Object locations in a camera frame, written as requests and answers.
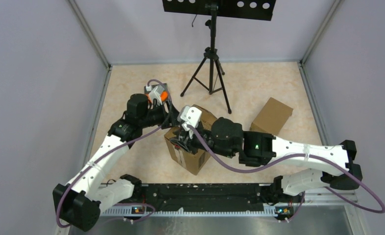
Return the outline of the small cardboard box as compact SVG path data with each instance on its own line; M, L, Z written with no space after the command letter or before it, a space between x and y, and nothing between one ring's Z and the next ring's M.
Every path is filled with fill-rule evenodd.
M292 113L293 108L270 97L252 121L249 130L277 136Z

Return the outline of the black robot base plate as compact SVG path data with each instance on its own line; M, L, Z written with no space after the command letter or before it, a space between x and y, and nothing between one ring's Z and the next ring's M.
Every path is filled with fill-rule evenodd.
M296 204L301 195L273 193L259 183L141 184L122 203L146 203L156 212L261 212L278 203Z

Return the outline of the large cardboard box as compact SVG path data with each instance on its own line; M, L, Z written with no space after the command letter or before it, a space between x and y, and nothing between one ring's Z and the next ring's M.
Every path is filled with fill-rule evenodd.
M207 135L203 131L210 131L217 118L210 111L199 105L194 104L193 107L202 112L196 129L201 133L202 137L206 137ZM190 144L181 142L179 140L181 138L181 130L183 128L175 126L164 134L170 157L189 173L197 175L210 158L210 154L204 149L192 147Z

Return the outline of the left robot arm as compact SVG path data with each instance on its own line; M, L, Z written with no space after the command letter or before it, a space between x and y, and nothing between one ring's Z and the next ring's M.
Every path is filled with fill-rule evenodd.
M65 185L58 184L54 188L52 194L59 228L75 226L87 232L103 212L118 202L140 200L142 189L130 180L118 179L105 188L100 185L135 142L178 124L179 112L169 92L166 94L131 95L126 111L111 125L97 152Z

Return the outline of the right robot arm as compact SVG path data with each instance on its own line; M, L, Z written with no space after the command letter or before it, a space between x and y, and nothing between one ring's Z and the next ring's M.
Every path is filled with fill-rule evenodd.
M355 190L362 181L361 167L354 163L354 141L333 146L298 143L269 133L244 131L241 124L223 117L209 130L184 121L174 134L170 142L175 146L189 153L206 150L230 171L255 173L279 164L304 168L274 179L271 193L279 202L315 188Z

